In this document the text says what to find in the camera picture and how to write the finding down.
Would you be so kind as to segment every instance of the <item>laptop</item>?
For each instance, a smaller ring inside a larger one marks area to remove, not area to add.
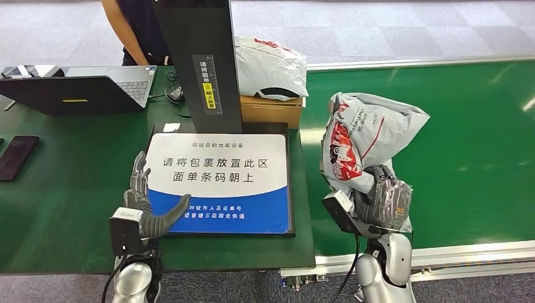
[[[64,67],[2,79],[0,94],[48,115],[136,112],[146,107],[155,73],[156,66]]]

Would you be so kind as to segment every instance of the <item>black shirt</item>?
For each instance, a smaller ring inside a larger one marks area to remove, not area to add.
[[[130,23],[141,50],[153,56],[169,55],[152,0],[117,0],[117,3]]]

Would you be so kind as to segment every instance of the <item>white plastic bag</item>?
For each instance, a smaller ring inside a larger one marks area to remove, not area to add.
[[[282,101],[308,97],[305,56],[273,41],[235,37],[240,94]]]
[[[407,147],[429,119],[416,106],[367,93],[337,93],[334,120],[347,128],[362,167],[380,165]]]
[[[405,148],[429,115],[418,107],[367,93],[336,93],[322,140],[320,170],[329,186],[353,197],[354,190],[368,194],[375,185],[365,168],[386,165]],[[401,232],[411,232],[408,217]]]

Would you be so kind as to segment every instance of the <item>yellow label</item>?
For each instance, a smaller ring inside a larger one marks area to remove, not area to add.
[[[206,99],[206,106],[208,109],[216,109],[216,102],[214,99],[214,91],[212,90],[212,83],[203,83],[204,97]]]

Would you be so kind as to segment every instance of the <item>laptop keyboard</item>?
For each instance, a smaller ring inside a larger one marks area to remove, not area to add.
[[[142,102],[147,92],[148,81],[142,82],[120,82],[117,83],[132,99]]]

